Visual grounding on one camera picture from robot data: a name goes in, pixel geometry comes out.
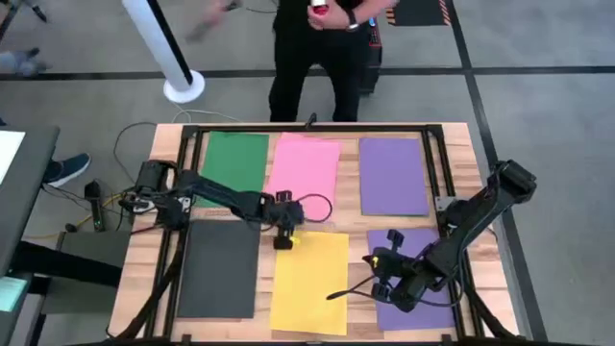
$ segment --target wristwatch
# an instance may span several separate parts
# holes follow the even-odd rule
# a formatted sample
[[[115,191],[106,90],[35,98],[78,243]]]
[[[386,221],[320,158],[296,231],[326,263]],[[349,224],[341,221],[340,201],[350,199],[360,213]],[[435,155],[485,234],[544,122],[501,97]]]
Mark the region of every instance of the wristwatch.
[[[348,29],[346,30],[349,32],[356,31],[358,29],[358,23],[357,23],[357,18],[355,17],[355,12],[350,9],[344,9],[344,11],[346,12],[346,14],[348,14],[348,19],[350,21],[350,25],[348,26]]]

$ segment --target red object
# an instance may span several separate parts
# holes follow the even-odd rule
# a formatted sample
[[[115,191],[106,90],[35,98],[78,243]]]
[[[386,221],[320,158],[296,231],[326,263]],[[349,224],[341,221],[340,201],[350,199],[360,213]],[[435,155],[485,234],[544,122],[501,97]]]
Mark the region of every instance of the red object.
[[[329,6],[327,5],[323,5],[323,6],[314,6],[314,12],[318,15],[325,15],[327,14],[327,11],[329,10]]]

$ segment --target gray floor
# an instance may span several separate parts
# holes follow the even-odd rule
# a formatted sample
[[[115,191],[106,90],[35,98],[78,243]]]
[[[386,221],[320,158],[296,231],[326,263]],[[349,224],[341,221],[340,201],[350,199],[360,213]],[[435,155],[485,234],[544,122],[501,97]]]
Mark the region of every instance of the gray floor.
[[[52,22],[20,10],[0,50],[40,46],[54,72],[157,71],[119,0],[46,0]],[[198,18],[198,0],[160,0],[192,68],[272,68],[273,16],[234,12],[201,44],[181,38]],[[246,1],[270,9],[265,0]],[[612,2],[572,0],[457,0],[470,55],[477,66],[615,64]],[[384,65],[459,66],[448,27],[383,25]],[[206,94],[188,107],[266,121],[272,80],[209,79]],[[0,114],[17,125],[61,127],[57,158],[88,151],[87,173],[66,188],[81,192],[93,178],[113,189],[129,184],[112,159],[118,132],[136,121],[170,122],[177,110],[161,94],[161,80],[0,83]],[[501,158],[513,158],[538,177],[534,199],[516,209],[529,271],[550,339],[612,344],[615,280],[609,245],[615,233],[609,197],[615,190],[612,75],[479,77],[486,116]],[[326,78],[306,81],[300,119],[331,116]],[[193,115],[195,121],[226,121]],[[463,77],[383,77],[362,100],[361,121],[464,121],[470,125],[481,171],[486,161]],[[152,129],[131,130],[119,145],[131,172],[147,158]],[[27,235],[57,232],[86,211],[44,193]],[[36,302],[30,300],[28,309]],[[61,315],[48,321],[42,345],[99,340],[105,314]],[[27,324],[24,317],[22,324]],[[23,344],[17,335],[14,345]]]

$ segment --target pink paper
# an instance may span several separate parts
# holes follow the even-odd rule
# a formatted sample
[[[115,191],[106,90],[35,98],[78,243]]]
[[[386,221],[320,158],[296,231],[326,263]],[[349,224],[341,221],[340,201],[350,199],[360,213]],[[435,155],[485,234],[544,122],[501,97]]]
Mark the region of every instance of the pink paper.
[[[340,151],[337,142],[282,134],[265,192],[275,195],[277,191],[290,190],[294,200],[318,193],[333,204]],[[329,213],[329,204],[319,197],[308,197],[301,204],[309,219],[322,219]]]

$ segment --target white pole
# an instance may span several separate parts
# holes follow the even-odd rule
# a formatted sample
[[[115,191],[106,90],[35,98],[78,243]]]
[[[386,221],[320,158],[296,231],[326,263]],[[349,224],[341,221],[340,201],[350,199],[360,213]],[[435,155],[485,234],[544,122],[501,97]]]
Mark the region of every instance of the white pole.
[[[122,0],[122,4],[164,73],[164,95],[175,103],[197,99],[205,90],[205,78],[188,68],[157,0]]]

